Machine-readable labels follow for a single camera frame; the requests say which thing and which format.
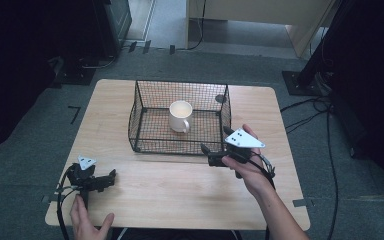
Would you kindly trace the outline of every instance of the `table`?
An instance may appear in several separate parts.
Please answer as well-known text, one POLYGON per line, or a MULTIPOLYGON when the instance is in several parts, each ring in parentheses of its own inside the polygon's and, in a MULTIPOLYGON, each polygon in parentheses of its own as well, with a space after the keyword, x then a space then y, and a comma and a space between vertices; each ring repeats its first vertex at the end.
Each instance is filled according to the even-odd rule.
MULTIPOLYGON (((186 47, 189 19, 202 18, 204 1, 187 1, 186 47)), ((319 28, 333 17, 334 4, 335 0, 208 0, 204 17, 286 25, 295 52, 301 57, 319 28)))
MULTIPOLYGON (((78 155, 96 159, 95 176, 117 170, 116 183, 104 192, 90 192, 89 214, 96 226, 115 213, 114 227, 185 229, 265 229, 256 200, 228 168, 209 167, 203 156, 143 154, 128 142, 128 119, 134 100, 134 81, 98 81, 77 133, 65 169, 78 155)), ((264 141, 263 154, 276 167, 277 192, 298 224, 310 227, 294 161, 275 92, 268 87, 229 86, 232 129, 249 124, 264 141)), ((63 205, 64 221, 74 194, 63 205)), ((58 225, 56 203, 45 217, 58 225)))

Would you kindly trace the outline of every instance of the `mug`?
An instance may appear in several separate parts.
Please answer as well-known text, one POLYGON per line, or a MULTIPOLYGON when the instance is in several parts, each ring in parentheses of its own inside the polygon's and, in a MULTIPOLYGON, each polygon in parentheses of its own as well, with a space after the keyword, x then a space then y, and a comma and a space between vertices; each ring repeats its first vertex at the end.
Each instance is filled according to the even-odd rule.
POLYGON ((192 105, 186 101, 175 101, 170 105, 170 128, 176 132, 188 133, 192 123, 192 105))

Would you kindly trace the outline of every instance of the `wooden tabletop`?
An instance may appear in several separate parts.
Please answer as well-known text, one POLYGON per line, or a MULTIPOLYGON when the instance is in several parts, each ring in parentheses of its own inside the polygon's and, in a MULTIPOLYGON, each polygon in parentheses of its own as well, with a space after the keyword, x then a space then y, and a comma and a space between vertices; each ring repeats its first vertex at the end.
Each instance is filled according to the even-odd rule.
MULTIPOLYGON (((205 156, 132 151, 127 131, 134 83, 107 79, 97 83, 65 165, 67 169, 82 155, 98 161, 96 177, 117 171, 114 186, 89 194, 93 224, 99 226, 113 212, 114 227, 265 229, 256 200, 230 169, 209 167, 205 156)), ((266 144, 261 151, 276 167, 277 192, 307 230, 306 207, 294 207, 292 202, 303 196, 274 90, 229 86, 229 94, 232 129, 247 123, 266 144)), ((63 205, 67 225, 71 225, 73 198, 74 194, 69 195, 63 205)), ((49 225, 58 225, 55 202, 45 219, 49 225)))

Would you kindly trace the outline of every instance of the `floor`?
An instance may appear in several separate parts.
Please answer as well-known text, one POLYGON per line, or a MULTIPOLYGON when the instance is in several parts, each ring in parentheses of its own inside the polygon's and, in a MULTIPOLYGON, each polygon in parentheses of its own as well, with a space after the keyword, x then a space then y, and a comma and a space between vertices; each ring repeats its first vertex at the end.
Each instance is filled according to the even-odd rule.
MULTIPOLYGON (((186 0, 129 0, 129 4, 133 21, 126 44, 151 41, 155 48, 186 48, 186 0)), ((189 22, 189 48, 199 42, 200 24, 193 19, 189 22)), ((325 30, 319 29, 302 59, 310 58, 325 30)), ((203 41, 195 51, 298 58, 284 25, 205 20, 203 33, 203 41)))

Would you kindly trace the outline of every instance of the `forearm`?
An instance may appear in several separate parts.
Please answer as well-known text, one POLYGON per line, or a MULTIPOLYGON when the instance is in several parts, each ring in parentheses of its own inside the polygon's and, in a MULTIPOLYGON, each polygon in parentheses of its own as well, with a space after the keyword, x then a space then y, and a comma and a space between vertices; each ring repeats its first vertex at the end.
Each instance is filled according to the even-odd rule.
POLYGON ((308 239, 271 186, 259 189, 253 195, 261 208, 273 239, 308 239))

